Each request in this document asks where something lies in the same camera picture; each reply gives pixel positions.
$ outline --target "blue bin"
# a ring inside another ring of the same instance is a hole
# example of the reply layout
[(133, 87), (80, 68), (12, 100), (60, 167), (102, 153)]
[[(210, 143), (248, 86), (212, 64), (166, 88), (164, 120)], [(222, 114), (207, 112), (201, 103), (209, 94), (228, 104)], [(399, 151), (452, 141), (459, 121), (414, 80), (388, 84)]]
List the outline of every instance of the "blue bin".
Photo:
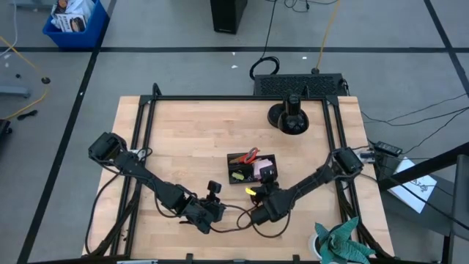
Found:
[(103, 24), (108, 19), (108, 14), (100, 0), (93, 0), (93, 2), (95, 7), (88, 23), (86, 23), (84, 32), (62, 32), (51, 23), (52, 16), (50, 16), (43, 28), (43, 33), (48, 35), (60, 48), (94, 48), (100, 37)]

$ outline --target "pink object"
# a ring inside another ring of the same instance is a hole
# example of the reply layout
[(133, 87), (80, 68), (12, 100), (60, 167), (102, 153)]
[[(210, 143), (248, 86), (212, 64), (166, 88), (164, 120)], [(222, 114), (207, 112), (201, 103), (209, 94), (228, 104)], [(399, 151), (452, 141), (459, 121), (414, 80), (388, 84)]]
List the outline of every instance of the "pink object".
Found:
[(268, 159), (261, 160), (261, 161), (256, 161), (252, 166), (254, 167), (254, 177), (256, 179), (261, 178), (261, 169), (265, 168), (266, 166), (273, 165), (272, 161), (269, 161)]

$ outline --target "yellow cable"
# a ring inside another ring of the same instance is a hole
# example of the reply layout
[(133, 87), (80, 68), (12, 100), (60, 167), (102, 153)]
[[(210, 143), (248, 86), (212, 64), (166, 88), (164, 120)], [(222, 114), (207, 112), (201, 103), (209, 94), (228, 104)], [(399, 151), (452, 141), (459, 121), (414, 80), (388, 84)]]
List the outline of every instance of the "yellow cable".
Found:
[(339, 9), (339, 6), (340, 6), (340, 0), (337, 0), (337, 4), (334, 7), (334, 12), (332, 13), (332, 16), (329, 19), (328, 27), (325, 29), (325, 34), (324, 34), (324, 38), (322, 39), (322, 45), (321, 45), (321, 50), (320, 50), (320, 57), (317, 60), (316, 69), (320, 68), (320, 63), (321, 63), (321, 59), (322, 59), (322, 50), (324, 49), (324, 46), (325, 46), (325, 40), (327, 40), (327, 38), (328, 38), (330, 26), (332, 26), (332, 23), (334, 22), (334, 19), (336, 19), (336, 14), (337, 14), (337, 10)]
[[(30, 61), (29, 61), (27, 58), (25, 58), (21, 53), (19, 53), (19, 52), (15, 49), (15, 47), (13, 47), (10, 43), (8, 43), (8, 41), (6, 41), (2, 36), (0, 36), (0, 40), (3, 41), (5, 44), (7, 44), (7, 45), (11, 48), (11, 50), (14, 51), (14, 52), (15, 52), (20, 58), (22, 58), (26, 63), (28, 63), (29, 65), (31, 65), (31, 67), (34, 68), (34, 70), (36, 71), (36, 73), (38, 73), (39, 76), (44, 77), (44, 75), (41, 74), (41, 70), (40, 70), (36, 65), (34, 65), (34, 63), (30, 62)], [(48, 93), (48, 88), (46, 87), (46, 88), (44, 89), (43, 95), (42, 95), (39, 99), (37, 99), (36, 101), (34, 101), (34, 102), (30, 103), (29, 105), (23, 107), (22, 109), (16, 111), (14, 114), (11, 114), (11, 115), (9, 115), (8, 117), (5, 117), (5, 118), (3, 118), (3, 119), (4, 119), (4, 120), (10, 120), (10, 119), (12, 119), (13, 117), (16, 117), (17, 115), (21, 114), (21, 112), (27, 110), (27, 109), (30, 108), (31, 106), (33, 106), (33, 105), (35, 105), (36, 103), (39, 103), (40, 101), (42, 101), (42, 100), (45, 98), (45, 96), (47, 95), (47, 93)]]

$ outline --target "yellow object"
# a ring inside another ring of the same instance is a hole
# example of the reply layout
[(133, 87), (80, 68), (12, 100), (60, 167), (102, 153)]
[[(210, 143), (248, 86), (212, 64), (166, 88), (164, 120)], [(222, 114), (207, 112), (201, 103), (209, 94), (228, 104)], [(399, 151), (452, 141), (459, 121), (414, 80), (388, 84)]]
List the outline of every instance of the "yellow object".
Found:
[(244, 180), (244, 175), (237, 173), (237, 172), (233, 172), (232, 177), (237, 180)]
[[(36, 73), (38, 73), (39, 76), (41, 77), (44, 77), (44, 75), (41, 74), (41, 70), (36, 66), (34, 65), (32, 62), (30, 62), (27, 58), (25, 58), (21, 53), (19, 53), (15, 47), (13, 47), (11, 44), (8, 43), (8, 41), (6, 41), (2, 36), (0, 36), (0, 40), (3, 41), (5, 44), (8, 45), (8, 47), (11, 48), (12, 51), (14, 51), (20, 58), (22, 58), (26, 63), (28, 63), (29, 65), (31, 65), (31, 67), (33, 67), (35, 70), (36, 70)], [(44, 93), (43, 95), (37, 99), (36, 101), (30, 103), (29, 105), (23, 107), (22, 109), (16, 111), (14, 114), (11, 114), (9, 115), (8, 117), (5, 117), (3, 118), (4, 120), (9, 120), (9, 119), (12, 119), (13, 117), (16, 117), (17, 115), (21, 114), (21, 112), (27, 110), (28, 108), (30, 108), (31, 106), (35, 105), (36, 103), (39, 103), (40, 101), (42, 101), (45, 96), (47, 95), (48, 93), (48, 88), (46, 87), (44, 89)]]
[(256, 195), (256, 192), (251, 190), (250, 188), (246, 188), (246, 193), (252, 196)]
[(324, 50), (325, 40), (328, 38), (330, 26), (334, 22), (334, 19), (336, 19), (337, 10), (339, 9), (339, 6), (340, 6), (340, 0), (337, 0), (337, 4), (334, 7), (334, 12), (332, 13), (332, 16), (330, 17), (328, 27), (325, 29), (324, 38), (322, 39), (322, 45), (321, 45), (321, 50), (320, 50), (320, 57), (319, 59), (317, 59), (317, 63), (316, 63), (316, 69), (320, 68), (320, 63), (322, 59), (322, 50)]

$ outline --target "tabletop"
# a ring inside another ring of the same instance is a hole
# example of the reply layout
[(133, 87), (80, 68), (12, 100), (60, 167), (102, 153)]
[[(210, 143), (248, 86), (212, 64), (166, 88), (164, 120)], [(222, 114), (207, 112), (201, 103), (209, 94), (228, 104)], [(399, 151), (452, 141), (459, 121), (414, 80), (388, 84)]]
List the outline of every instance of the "tabletop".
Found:
[[(309, 117), (309, 129), (290, 136), (272, 127), (267, 121), (268, 109), (274, 101), (222, 101), (222, 100), (159, 100), (149, 147), (153, 154), (146, 168), (162, 180), (183, 184), (200, 197), (207, 193), (207, 184), (214, 180), (222, 185), (218, 197), (225, 204), (251, 208), (244, 188), (248, 185), (229, 185), (226, 154), (247, 152), (258, 147), (259, 155), (274, 154), (281, 188), (289, 188), (324, 164), (329, 153), (328, 138), (322, 104), (303, 101), (302, 110)], [(358, 99), (340, 97), (340, 110), (346, 140), (351, 147), (367, 145)], [(121, 97), (114, 121), (113, 132), (130, 144), (139, 97)], [(336, 146), (339, 136), (333, 110), (330, 108)], [(143, 142), (142, 125), (139, 147)], [(374, 176), (372, 165), (365, 165), (364, 174)], [(100, 188), (113, 175), (103, 171)], [(123, 177), (115, 180), (97, 203), (89, 245), (95, 249), (116, 220), (121, 197)], [(394, 254), (380, 192), (376, 182), (357, 177), (355, 187), (361, 217), (375, 240), (389, 254)], [(235, 228), (239, 210), (227, 208), (221, 222), (214, 223), (218, 230)], [(265, 234), (276, 234), (285, 225), (286, 217), (276, 223), (267, 222), (259, 227)], [(341, 224), (339, 204), (333, 183), (323, 185), (299, 199), (292, 210), (287, 231), (278, 238), (263, 238), (253, 229), (230, 233), (202, 234), (194, 226), (180, 224), (179, 219), (167, 219), (156, 210), (151, 191), (143, 187), (136, 233), (133, 241), (133, 259), (185, 259), (192, 253), (196, 260), (291, 260), (299, 254), (301, 260), (317, 260), (309, 251), (308, 239), (315, 234), (315, 222), (330, 229)], [(124, 252), (127, 227), (120, 237), (119, 253)]]

